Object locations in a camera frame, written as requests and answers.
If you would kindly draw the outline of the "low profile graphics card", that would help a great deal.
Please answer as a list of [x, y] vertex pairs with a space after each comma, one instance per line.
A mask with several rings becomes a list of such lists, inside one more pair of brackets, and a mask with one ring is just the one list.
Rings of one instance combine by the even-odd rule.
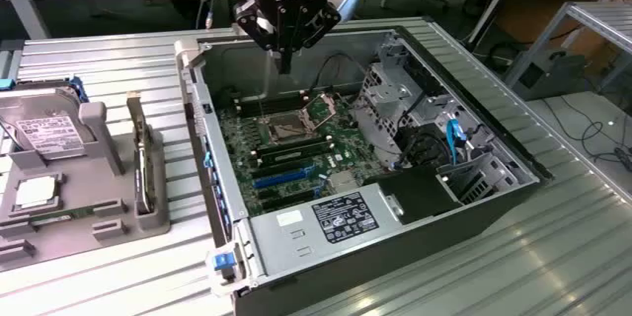
[[154, 137], [140, 102], [140, 93], [127, 93], [127, 106], [134, 124], [135, 142], [135, 208], [140, 215], [155, 211], [156, 189], [152, 162]]

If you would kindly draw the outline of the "metal socket cover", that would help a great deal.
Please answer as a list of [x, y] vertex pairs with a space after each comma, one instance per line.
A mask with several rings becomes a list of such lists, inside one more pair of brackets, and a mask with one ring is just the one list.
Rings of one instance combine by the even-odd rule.
[[299, 119], [306, 128], [316, 130], [338, 113], [336, 102], [327, 93], [320, 93], [299, 110]]

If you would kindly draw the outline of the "CPU socket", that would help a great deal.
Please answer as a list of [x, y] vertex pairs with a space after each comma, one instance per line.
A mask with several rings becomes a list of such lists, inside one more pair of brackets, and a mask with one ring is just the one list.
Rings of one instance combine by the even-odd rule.
[[290, 141], [296, 141], [310, 135], [299, 114], [295, 112], [267, 117], [263, 121], [263, 126], [268, 133], [268, 142], [271, 144], [283, 144]]

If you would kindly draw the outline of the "green Dell motherboard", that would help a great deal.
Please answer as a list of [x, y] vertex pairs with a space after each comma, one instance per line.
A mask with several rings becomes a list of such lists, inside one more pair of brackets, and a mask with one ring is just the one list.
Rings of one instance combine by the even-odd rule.
[[[326, 154], [298, 160], [312, 161], [312, 166], [308, 169], [312, 169], [314, 172], [308, 178], [264, 188], [278, 189], [280, 192], [315, 188], [314, 199], [346, 191], [335, 189], [330, 185], [330, 176], [336, 172], [348, 170], [354, 174], [358, 186], [362, 186], [367, 178], [386, 172], [387, 164], [380, 158], [390, 155], [379, 152], [360, 131], [360, 125], [354, 115], [356, 96], [342, 95], [332, 91], [311, 94], [299, 93], [298, 95], [303, 97], [303, 107], [320, 93], [327, 93], [334, 98], [338, 113], [316, 130], [307, 128], [310, 135], [303, 139], [323, 136], [330, 140], [328, 143], [331, 143], [332, 149]], [[251, 176], [251, 172], [262, 168], [258, 166], [255, 149], [276, 145], [268, 142], [268, 133], [263, 121], [267, 117], [282, 113], [295, 112], [299, 114], [303, 107], [298, 110], [264, 115], [263, 118], [259, 116], [243, 117], [239, 114], [242, 108], [235, 103], [238, 99], [238, 97], [234, 97], [220, 109], [219, 125], [246, 208], [252, 216], [258, 216], [266, 213], [262, 209], [263, 201], [258, 199], [258, 192], [264, 189], [254, 188], [256, 179], [252, 179]]]

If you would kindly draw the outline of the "brown wooden panel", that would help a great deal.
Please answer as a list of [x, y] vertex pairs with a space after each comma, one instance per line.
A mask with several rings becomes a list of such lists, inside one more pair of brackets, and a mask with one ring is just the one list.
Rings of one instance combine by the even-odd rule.
[[[503, 6], [495, 25], [508, 38], [494, 41], [494, 46], [488, 50], [492, 64], [498, 68], [506, 68], [500, 60], [514, 59], [519, 52], [530, 48], [564, 3], [583, 1], [600, 0], [512, 0]], [[588, 72], [596, 75], [606, 73], [606, 69], [620, 54], [620, 50], [590, 29], [580, 31], [570, 49], [574, 53], [584, 55]]]

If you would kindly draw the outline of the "silver chipset heatsink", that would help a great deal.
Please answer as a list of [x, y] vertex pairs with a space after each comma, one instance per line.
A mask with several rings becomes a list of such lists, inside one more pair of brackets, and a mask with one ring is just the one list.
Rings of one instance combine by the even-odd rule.
[[348, 170], [336, 172], [330, 176], [330, 185], [332, 188], [342, 190], [355, 189], [358, 187], [354, 174]]

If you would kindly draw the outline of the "blue expansion slot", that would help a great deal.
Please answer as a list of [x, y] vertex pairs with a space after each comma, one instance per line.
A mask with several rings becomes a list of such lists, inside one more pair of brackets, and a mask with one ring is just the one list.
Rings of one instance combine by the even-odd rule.
[[264, 189], [292, 181], [303, 180], [311, 176], [312, 172], [312, 169], [304, 168], [294, 172], [259, 178], [254, 181], [254, 188]]

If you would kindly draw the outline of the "silver hard disk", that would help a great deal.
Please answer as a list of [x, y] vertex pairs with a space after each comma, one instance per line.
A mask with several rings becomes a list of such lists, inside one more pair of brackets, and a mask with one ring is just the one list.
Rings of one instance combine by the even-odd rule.
[[20, 150], [47, 160], [83, 155], [96, 138], [79, 118], [82, 104], [67, 81], [18, 84], [0, 91], [0, 127]]

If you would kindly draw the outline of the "grey plastic parts rack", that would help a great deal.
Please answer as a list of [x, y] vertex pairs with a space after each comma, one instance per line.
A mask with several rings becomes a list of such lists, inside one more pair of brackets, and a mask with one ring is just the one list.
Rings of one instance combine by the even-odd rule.
[[[0, 220], [30, 212], [94, 208], [95, 215], [68, 222], [0, 227], [0, 272], [55, 260], [107, 246], [162, 235], [170, 230], [166, 196], [166, 156], [162, 133], [154, 137], [155, 211], [140, 215], [135, 208], [134, 128], [114, 136], [106, 127], [106, 106], [80, 106], [79, 118], [96, 141], [84, 144], [84, 154], [47, 160], [35, 150], [8, 154], [11, 171], [2, 194]], [[55, 196], [47, 204], [20, 208], [15, 204], [20, 181], [52, 176]]]

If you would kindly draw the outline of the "silver disk bay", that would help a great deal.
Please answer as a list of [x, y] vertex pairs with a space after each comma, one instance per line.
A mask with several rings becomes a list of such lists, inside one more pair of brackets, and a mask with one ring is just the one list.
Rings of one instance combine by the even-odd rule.
[[468, 162], [447, 164], [438, 169], [455, 200], [471, 204], [519, 186], [519, 180], [504, 162], [491, 152]]

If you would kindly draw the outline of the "silver CPU chip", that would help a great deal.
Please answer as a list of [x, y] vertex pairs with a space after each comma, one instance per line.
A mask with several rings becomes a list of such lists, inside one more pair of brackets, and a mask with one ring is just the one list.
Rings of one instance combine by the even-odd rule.
[[15, 204], [23, 209], [47, 204], [55, 196], [55, 187], [56, 179], [52, 176], [20, 181]]

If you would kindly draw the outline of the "black open PC case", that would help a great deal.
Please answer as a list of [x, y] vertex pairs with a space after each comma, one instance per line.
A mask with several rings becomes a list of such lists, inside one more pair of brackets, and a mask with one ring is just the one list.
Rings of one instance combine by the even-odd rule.
[[[502, 126], [463, 79], [476, 69], [440, 37], [423, 41], [399, 26], [362, 27], [331, 33], [294, 58], [279, 74], [276, 55], [239, 36], [180, 40], [175, 44], [178, 76], [184, 91], [194, 152], [208, 200], [215, 245], [206, 264], [211, 292], [232, 303], [235, 316], [284, 316], [428, 255], [479, 235], [543, 185], [548, 172]], [[396, 135], [402, 152], [380, 158], [386, 172], [423, 166], [438, 169], [491, 152], [504, 162], [519, 186], [462, 205], [438, 216], [403, 224], [400, 232], [303, 271], [270, 279], [263, 265], [219, 125], [219, 111], [234, 98], [254, 100], [332, 91], [359, 96], [371, 64], [403, 67], [423, 92], [451, 96], [436, 121], [406, 127]], [[455, 199], [439, 173], [443, 187]], [[232, 269], [215, 271], [214, 255], [234, 252]]]

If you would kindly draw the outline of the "green RAM stick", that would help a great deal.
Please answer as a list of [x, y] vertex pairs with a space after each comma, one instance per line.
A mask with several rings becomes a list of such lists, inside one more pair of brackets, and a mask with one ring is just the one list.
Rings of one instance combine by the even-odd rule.
[[94, 208], [63, 209], [48, 212], [30, 212], [10, 216], [0, 220], [0, 227], [27, 223], [30, 226], [43, 226], [51, 223], [68, 222], [94, 216]]

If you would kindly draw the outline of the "blue case latch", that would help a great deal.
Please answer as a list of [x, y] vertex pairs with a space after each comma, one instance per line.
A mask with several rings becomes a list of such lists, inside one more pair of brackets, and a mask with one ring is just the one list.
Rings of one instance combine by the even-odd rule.
[[236, 264], [234, 252], [222, 252], [214, 255], [212, 259], [214, 270], [232, 269]]

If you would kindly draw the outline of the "aluminium profile frame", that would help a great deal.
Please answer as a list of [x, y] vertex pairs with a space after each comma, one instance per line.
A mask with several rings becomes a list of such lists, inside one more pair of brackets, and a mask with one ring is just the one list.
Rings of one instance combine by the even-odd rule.
[[[535, 54], [540, 50], [548, 50], [547, 45], [554, 40], [558, 26], [567, 19], [578, 21], [580, 25], [571, 33], [579, 33], [583, 29], [594, 30], [622, 51], [620, 59], [615, 61], [606, 78], [598, 84], [596, 91], [602, 93], [623, 77], [626, 71], [632, 71], [632, 1], [566, 3], [527, 50], [523, 61], [514, 67], [511, 84], [516, 83]], [[564, 35], [566, 40], [559, 48], [568, 50], [574, 43], [571, 33]]]

